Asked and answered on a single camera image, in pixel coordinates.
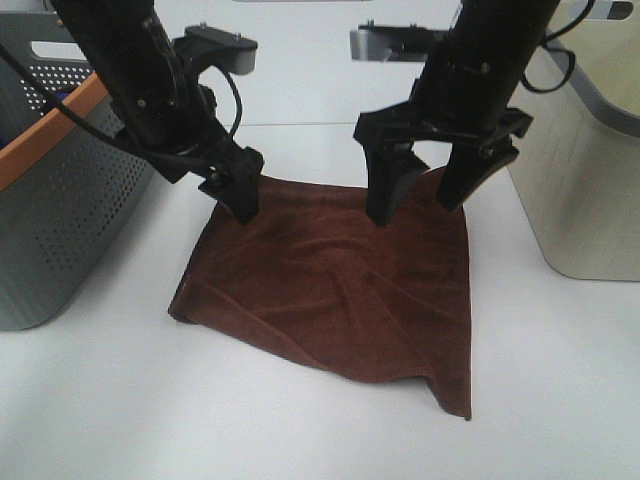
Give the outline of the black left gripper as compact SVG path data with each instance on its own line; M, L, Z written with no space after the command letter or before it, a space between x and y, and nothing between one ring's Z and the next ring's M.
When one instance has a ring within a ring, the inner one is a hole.
M213 91L186 71L152 1L55 1L62 20L106 87L124 125L115 141L168 181L187 173L240 224L259 212L263 156L241 147L238 124L216 117Z

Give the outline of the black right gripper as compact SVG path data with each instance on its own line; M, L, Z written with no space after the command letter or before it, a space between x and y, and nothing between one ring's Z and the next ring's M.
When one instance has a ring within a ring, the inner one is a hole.
M511 136L523 138L533 117L507 104L557 7L555 1L462 2L448 35L423 62L408 100L359 116L354 137L366 149L365 211L375 225L391 222L429 170L412 144L383 143L452 144L436 194L448 211L517 158Z

